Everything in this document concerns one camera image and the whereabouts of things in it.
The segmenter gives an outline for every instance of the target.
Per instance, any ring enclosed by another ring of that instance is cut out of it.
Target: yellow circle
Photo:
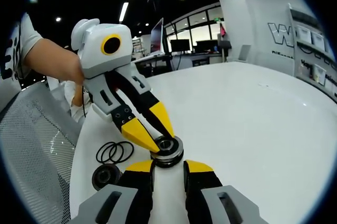
[[[120,41],[120,46],[119,46],[119,48],[118,48],[115,52],[113,52],[113,53],[111,53],[111,54],[108,54],[108,53],[106,53],[106,52],[104,51],[104,45],[105,45],[105,43],[106,43],[109,39],[111,39],[111,38],[117,38],[117,39],[119,39],[119,41]],[[102,52],[103,54],[105,54],[105,55],[112,55],[112,54],[116,53],[116,52],[120,49],[121,45],[122,45],[122,39],[121,39],[121,37],[120,37],[118,34],[111,34],[111,35],[108,35],[107,37],[105,37],[105,38],[103,39],[103,41],[102,41],[102,43],[101,43],[101,52]]]

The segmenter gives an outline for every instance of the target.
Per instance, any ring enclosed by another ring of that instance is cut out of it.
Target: black bearing
[[[99,166],[93,174],[92,184],[93,187],[99,191],[107,184],[117,184],[122,173],[119,168],[111,163]]]
[[[158,137],[154,140],[159,152],[151,152],[151,158],[155,160],[158,167],[169,168],[179,163],[184,155],[183,142],[175,136],[174,138]]]

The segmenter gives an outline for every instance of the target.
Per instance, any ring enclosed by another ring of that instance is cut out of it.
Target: glass wall
[[[175,26],[177,27],[177,31],[180,31],[182,29],[188,28],[189,22],[187,21],[187,18],[184,18],[183,20],[178,21]]]
[[[170,25],[169,27],[166,28],[166,34],[170,35],[172,33],[174,33],[174,28],[172,25]]]
[[[189,40],[190,52],[193,52],[193,47],[197,45],[197,41],[217,40],[217,35],[220,33],[220,24],[215,19],[224,20],[220,6],[204,9],[182,20],[170,23],[169,26],[166,26],[169,52],[172,51],[171,40]],[[176,26],[177,33],[175,33],[172,24]]]
[[[200,12],[189,17],[191,26],[207,22],[206,12]]]
[[[220,33],[220,24],[212,24],[211,26],[212,39],[217,40],[217,35]]]
[[[197,41],[207,41],[211,39],[210,29],[208,25],[200,26],[191,29],[193,46],[196,46]]]
[[[210,21],[215,20],[216,18],[223,18],[221,7],[209,9]]]

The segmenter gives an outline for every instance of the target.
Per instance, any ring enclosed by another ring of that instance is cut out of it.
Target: gray gripper part
[[[139,95],[150,91],[151,87],[146,78],[139,74],[137,67],[134,63],[124,65],[116,69],[116,71],[124,76],[138,91]]]
[[[135,188],[107,184],[84,201],[78,215],[69,224],[125,224],[127,213],[137,193]]]
[[[201,190],[210,210],[213,224],[268,224],[259,208],[232,186]]]
[[[84,87],[92,93],[94,104],[105,114],[110,114],[121,105],[107,86],[104,74],[84,80]]]

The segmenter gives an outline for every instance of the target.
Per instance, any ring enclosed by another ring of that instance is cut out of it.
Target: desk
[[[337,105],[324,93],[292,76],[239,62],[147,80],[184,142],[184,159],[214,168],[222,184],[232,185],[257,204],[267,222],[300,223],[318,203],[337,147]],[[73,160],[72,217],[95,193],[91,177],[100,165],[95,154],[111,140],[123,138],[90,109]],[[134,155],[118,167],[124,171],[130,163],[149,157],[148,151],[135,146]],[[156,168],[153,200],[149,223],[188,223],[182,162],[166,170]]]

